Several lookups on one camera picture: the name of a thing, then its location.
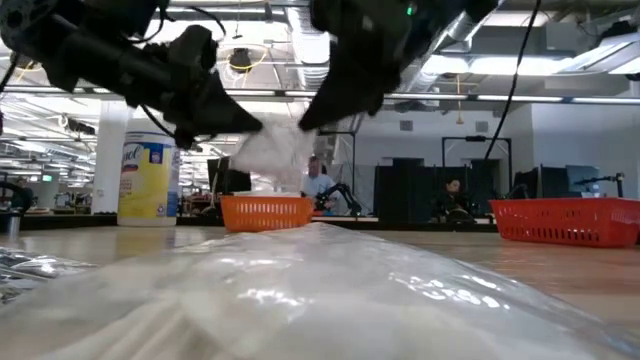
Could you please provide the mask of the silver ceiling air duct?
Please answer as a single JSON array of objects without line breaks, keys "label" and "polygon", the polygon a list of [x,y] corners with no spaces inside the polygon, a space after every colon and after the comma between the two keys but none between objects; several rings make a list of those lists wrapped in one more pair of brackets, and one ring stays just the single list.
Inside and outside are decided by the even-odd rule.
[{"label": "silver ceiling air duct", "polygon": [[301,86],[317,90],[328,73],[330,36],[315,29],[306,7],[286,8],[291,27],[291,43]]},{"label": "silver ceiling air duct", "polygon": [[473,36],[505,0],[417,0],[418,17],[407,42],[411,62],[401,73],[399,90],[412,91],[423,77],[430,57],[463,44],[471,46]]}]

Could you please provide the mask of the Lysol wipes canister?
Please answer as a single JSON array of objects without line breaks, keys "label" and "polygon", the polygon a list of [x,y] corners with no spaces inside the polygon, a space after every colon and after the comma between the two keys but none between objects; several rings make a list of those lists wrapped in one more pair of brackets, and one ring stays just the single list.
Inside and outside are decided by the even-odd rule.
[{"label": "Lysol wipes canister", "polygon": [[128,131],[123,144],[117,223],[129,227],[176,225],[180,150],[173,138]]}]

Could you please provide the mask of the silver nail clipper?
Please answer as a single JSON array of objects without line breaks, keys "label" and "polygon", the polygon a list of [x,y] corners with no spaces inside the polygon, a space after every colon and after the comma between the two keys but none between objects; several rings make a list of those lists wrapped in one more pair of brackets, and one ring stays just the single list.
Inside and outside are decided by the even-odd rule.
[{"label": "silver nail clipper", "polygon": [[12,302],[41,283],[94,267],[87,262],[0,247],[0,305]]}]

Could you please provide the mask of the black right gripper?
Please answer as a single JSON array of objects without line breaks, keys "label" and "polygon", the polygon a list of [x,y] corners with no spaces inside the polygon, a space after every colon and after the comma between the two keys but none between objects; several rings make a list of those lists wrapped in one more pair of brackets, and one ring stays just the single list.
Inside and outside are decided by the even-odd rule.
[{"label": "black right gripper", "polygon": [[312,26],[334,37],[329,70],[298,122],[312,131],[362,112],[375,114],[414,60],[451,39],[470,0],[310,0]]}]

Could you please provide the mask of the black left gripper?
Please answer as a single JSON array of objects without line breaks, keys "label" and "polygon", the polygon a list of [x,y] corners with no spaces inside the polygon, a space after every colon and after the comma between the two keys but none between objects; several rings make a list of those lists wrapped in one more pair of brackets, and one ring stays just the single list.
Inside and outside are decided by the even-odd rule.
[{"label": "black left gripper", "polygon": [[176,125],[173,138],[181,149],[191,149],[199,136],[262,129],[262,123],[227,94],[218,71],[189,76],[173,70],[167,59],[169,45],[122,49],[119,84],[128,104],[161,111]]}]

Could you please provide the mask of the orange plastic basket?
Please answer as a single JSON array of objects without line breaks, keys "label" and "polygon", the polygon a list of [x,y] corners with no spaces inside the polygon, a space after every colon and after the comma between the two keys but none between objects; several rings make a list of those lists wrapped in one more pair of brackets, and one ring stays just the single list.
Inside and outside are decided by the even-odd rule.
[{"label": "orange plastic basket", "polygon": [[225,195],[220,201],[229,232],[262,232],[305,226],[311,222],[313,202],[306,197]]}]

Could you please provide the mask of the black partition panel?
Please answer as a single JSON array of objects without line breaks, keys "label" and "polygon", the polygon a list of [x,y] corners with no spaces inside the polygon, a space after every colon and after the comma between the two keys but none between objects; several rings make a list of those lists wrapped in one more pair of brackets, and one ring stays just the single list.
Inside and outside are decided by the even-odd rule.
[{"label": "black partition panel", "polygon": [[374,210],[383,222],[432,223],[437,197],[445,190],[445,182],[457,178],[461,191],[468,197],[471,214],[490,212],[489,201],[499,189],[491,170],[475,167],[378,166],[375,169]]}]

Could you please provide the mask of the white column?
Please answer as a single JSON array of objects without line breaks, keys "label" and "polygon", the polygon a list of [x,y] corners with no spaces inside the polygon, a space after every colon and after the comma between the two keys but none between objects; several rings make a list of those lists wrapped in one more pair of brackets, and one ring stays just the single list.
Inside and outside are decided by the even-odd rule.
[{"label": "white column", "polygon": [[124,101],[102,101],[97,132],[92,213],[116,213],[121,158],[132,110]]}]

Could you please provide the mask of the grey computer monitor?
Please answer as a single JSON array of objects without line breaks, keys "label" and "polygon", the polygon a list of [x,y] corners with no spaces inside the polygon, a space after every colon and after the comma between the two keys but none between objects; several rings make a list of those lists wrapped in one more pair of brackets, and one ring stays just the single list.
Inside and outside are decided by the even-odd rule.
[{"label": "grey computer monitor", "polygon": [[567,165],[568,189],[572,193],[597,194],[600,170],[593,166]]}]

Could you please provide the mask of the overhead LED light bar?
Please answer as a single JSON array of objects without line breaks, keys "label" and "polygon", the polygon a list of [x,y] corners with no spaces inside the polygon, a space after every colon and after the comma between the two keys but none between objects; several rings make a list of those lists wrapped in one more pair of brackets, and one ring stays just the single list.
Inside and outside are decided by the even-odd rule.
[{"label": "overhead LED light bar", "polygon": [[[42,94],[42,95],[68,95],[70,93],[49,86],[12,85],[4,90],[9,94]],[[112,95],[112,93],[100,87],[77,87],[75,95]],[[229,89],[227,94],[239,99],[258,98],[295,98],[311,99],[316,95],[314,91],[306,90],[251,90]],[[455,101],[455,102],[506,102],[511,99],[513,103],[540,103],[540,104],[571,104],[571,105],[622,105],[640,106],[638,97],[575,97],[575,96],[537,96],[537,95],[494,95],[494,94],[445,94],[445,93],[390,93],[384,96],[385,100],[400,101]]]}]

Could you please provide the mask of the black aluminium table frame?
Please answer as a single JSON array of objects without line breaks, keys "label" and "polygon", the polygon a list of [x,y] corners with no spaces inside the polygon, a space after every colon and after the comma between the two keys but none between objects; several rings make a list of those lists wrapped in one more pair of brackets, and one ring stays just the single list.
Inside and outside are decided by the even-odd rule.
[{"label": "black aluminium table frame", "polygon": [[[0,212],[0,234],[8,232],[12,220],[18,220],[21,231],[59,230],[87,227],[108,227],[117,225],[114,214],[107,215],[21,215],[17,212]],[[456,223],[401,223],[383,222],[374,218],[358,217],[317,217],[312,222],[326,223],[350,230],[371,231],[418,231],[418,232],[474,232],[497,233],[495,224]],[[204,217],[178,217],[177,226],[224,227],[222,219]]]}]

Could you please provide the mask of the black computer monitor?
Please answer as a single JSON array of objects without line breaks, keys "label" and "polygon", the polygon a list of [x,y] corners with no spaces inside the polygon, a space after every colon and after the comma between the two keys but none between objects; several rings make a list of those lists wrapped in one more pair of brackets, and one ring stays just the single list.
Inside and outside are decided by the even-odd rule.
[{"label": "black computer monitor", "polygon": [[209,159],[207,170],[210,191],[214,194],[231,194],[251,190],[250,174],[232,169],[229,156]]}]

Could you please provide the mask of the black metal frame stand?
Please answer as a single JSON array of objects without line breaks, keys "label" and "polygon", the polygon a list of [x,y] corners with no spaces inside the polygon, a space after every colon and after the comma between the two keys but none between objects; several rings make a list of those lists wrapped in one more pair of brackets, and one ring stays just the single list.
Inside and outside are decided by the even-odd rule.
[{"label": "black metal frame stand", "polygon": [[[333,161],[336,159],[336,154],[339,152],[340,141],[342,140],[342,135],[346,135],[351,138],[352,141],[355,140],[355,134],[353,132],[347,131],[329,131],[329,130],[320,130],[318,132],[318,137],[314,142],[314,153],[320,162],[322,163],[322,172],[331,177],[335,183],[344,183],[342,182],[342,174],[339,173],[337,177],[331,175],[329,170],[333,164]],[[328,210],[325,212],[316,212],[320,215],[336,215],[338,212],[336,211],[336,203],[342,199],[346,204],[345,200],[339,193],[335,193],[332,196],[331,201],[327,204]]]},{"label": "black metal frame stand", "polygon": [[[443,168],[447,167],[447,164],[446,164],[447,154],[450,151],[446,146],[446,143],[448,141],[463,141],[463,142],[472,142],[472,143],[484,143],[484,142],[493,141],[493,138],[489,138],[489,137],[483,136],[483,135],[446,136],[446,137],[442,137],[441,138],[441,166]],[[506,138],[506,137],[498,137],[496,139],[496,142],[498,142],[498,141],[504,142],[506,144],[507,148],[503,149],[503,150],[507,154],[508,165],[509,165],[510,168],[512,168],[512,165],[513,165],[512,139],[511,138]]]}]

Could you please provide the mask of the person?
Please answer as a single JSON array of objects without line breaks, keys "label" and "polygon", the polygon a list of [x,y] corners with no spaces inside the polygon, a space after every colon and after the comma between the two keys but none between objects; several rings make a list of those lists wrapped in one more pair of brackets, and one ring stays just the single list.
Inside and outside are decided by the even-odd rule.
[{"label": "person", "polygon": [[335,186],[335,181],[322,172],[322,163],[316,156],[311,156],[308,161],[307,175],[304,178],[302,192],[310,197],[325,193]]},{"label": "person", "polygon": [[447,223],[446,215],[453,209],[464,209],[471,214],[470,201],[461,191],[461,182],[457,178],[448,179],[445,182],[445,190],[436,199],[435,215],[437,220],[441,223]]}]

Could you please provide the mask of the red plastic basket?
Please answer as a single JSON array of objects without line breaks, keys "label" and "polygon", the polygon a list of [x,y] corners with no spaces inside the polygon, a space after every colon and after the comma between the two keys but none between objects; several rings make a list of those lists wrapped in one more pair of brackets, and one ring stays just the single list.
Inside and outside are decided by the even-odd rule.
[{"label": "red plastic basket", "polygon": [[640,239],[640,200],[543,198],[492,200],[506,240],[595,248],[629,248]]}]

